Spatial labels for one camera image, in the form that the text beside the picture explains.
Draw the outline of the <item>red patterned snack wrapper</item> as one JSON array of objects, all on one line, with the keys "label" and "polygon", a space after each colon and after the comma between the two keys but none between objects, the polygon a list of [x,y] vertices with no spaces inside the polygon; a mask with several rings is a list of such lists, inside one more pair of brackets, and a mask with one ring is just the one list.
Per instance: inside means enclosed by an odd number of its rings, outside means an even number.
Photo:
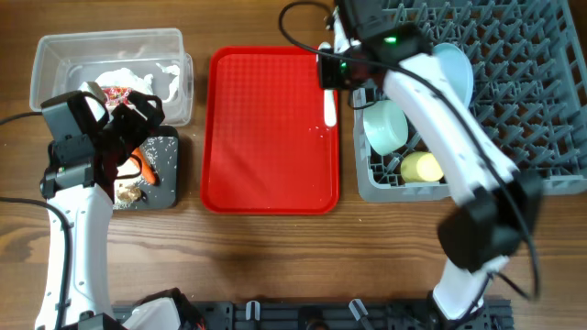
[{"label": "red patterned snack wrapper", "polygon": [[114,109],[121,104],[128,105],[127,98],[133,91],[132,88],[118,86],[103,87],[102,90],[106,96],[105,105],[109,109]]}]

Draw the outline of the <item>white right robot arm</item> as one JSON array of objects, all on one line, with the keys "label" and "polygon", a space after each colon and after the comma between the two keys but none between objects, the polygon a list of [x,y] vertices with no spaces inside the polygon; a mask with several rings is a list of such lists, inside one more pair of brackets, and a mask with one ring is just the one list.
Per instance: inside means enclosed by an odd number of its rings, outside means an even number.
[{"label": "white right robot arm", "polygon": [[337,1],[333,52],[344,86],[373,81],[404,111],[436,158],[456,211],[437,228],[448,258],[432,291],[445,327],[457,327],[483,305],[520,244],[528,247],[535,301],[540,275],[533,231],[543,196],[539,175],[520,171],[491,141],[457,96],[414,23],[395,24],[379,1]]}]

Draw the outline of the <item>white plastic spoon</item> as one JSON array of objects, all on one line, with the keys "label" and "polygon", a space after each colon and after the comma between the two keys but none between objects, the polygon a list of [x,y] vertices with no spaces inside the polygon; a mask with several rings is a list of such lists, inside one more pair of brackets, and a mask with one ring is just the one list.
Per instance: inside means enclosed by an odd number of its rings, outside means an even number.
[{"label": "white plastic spoon", "polygon": [[338,121],[333,90],[324,91],[324,120],[327,127],[334,127]]}]

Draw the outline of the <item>yellow plastic cup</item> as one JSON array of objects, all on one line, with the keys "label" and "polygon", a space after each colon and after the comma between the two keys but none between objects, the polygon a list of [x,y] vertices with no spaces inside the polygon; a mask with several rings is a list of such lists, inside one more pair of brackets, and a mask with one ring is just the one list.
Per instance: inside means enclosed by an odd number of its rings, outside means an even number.
[{"label": "yellow plastic cup", "polygon": [[414,152],[401,162],[400,172],[405,182],[439,182],[444,172],[430,152]]}]

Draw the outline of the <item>mint green bowl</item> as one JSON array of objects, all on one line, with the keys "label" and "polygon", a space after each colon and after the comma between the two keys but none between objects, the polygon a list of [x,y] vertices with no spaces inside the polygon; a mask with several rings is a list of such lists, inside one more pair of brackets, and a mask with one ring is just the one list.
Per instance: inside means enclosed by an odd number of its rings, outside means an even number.
[{"label": "mint green bowl", "polygon": [[408,139],[408,124],[400,106],[379,101],[363,111],[363,127],[371,147],[385,156],[403,147]]}]

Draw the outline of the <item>brown food scrap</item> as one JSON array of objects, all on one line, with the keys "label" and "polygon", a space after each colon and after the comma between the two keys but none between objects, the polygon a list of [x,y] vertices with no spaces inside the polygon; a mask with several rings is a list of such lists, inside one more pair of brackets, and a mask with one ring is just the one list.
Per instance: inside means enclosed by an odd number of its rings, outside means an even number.
[{"label": "brown food scrap", "polygon": [[116,190],[116,198],[122,204],[131,204],[140,200],[142,191],[136,185],[120,186]]}]

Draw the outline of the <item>white tissue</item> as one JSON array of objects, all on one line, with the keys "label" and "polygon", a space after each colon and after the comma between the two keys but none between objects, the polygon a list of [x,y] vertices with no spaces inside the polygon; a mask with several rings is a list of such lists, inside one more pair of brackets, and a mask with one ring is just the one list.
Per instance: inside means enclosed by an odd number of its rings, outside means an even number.
[{"label": "white tissue", "polygon": [[[181,69],[178,65],[173,64],[171,66],[163,66],[159,63],[155,65],[161,70],[163,74],[172,76],[173,79],[169,84],[169,92],[165,99],[162,100],[164,104],[171,102],[175,95],[179,91],[179,78]],[[154,94],[152,87],[154,81],[154,75],[149,73],[143,78],[137,76],[132,70],[128,68],[121,68],[115,71],[106,71],[100,74],[95,80],[102,88],[103,87],[129,87],[133,91],[140,92],[142,94]]]}]

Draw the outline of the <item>orange carrot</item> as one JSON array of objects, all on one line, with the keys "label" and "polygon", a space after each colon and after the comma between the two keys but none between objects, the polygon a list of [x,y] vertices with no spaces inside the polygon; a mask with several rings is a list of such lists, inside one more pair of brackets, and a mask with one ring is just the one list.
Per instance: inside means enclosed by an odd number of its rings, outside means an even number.
[{"label": "orange carrot", "polygon": [[146,183],[150,185],[156,185],[158,183],[157,175],[151,168],[148,160],[144,157],[140,148],[135,148],[132,151],[130,160],[139,169],[141,177]]}]

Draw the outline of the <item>light blue round plate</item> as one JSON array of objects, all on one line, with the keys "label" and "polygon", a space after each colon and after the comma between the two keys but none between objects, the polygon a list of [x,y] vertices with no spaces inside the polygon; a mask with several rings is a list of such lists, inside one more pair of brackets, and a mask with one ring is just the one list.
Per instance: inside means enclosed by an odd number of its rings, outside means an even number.
[{"label": "light blue round plate", "polygon": [[437,44],[433,54],[438,58],[441,69],[449,80],[455,94],[468,108],[474,87],[473,69],[466,54],[451,43]]}]

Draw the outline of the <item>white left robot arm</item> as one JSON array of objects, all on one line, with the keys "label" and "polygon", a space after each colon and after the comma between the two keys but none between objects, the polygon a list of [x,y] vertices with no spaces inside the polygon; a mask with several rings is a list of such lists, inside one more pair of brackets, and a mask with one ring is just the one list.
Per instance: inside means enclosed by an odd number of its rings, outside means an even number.
[{"label": "white left robot arm", "polygon": [[118,321],[109,298],[107,232],[118,167],[162,123],[161,99],[132,92],[113,111],[74,91],[42,103],[53,136],[40,182],[50,215],[50,252],[38,329],[200,329],[202,314],[178,289],[147,296]]}]

